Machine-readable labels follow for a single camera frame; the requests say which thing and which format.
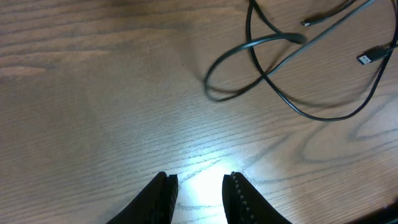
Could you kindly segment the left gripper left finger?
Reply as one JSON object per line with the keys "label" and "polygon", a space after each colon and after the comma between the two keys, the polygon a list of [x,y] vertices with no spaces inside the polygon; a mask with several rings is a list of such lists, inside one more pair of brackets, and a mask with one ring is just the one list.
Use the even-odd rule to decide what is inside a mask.
{"label": "left gripper left finger", "polygon": [[177,175],[159,172],[107,224],[171,224],[177,197]]}

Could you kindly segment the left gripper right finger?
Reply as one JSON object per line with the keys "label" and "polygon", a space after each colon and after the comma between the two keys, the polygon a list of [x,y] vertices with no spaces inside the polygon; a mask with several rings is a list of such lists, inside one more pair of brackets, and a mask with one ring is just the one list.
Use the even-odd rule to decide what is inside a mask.
{"label": "left gripper right finger", "polygon": [[224,175],[222,200],[228,224],[291,224],[240,172]]}

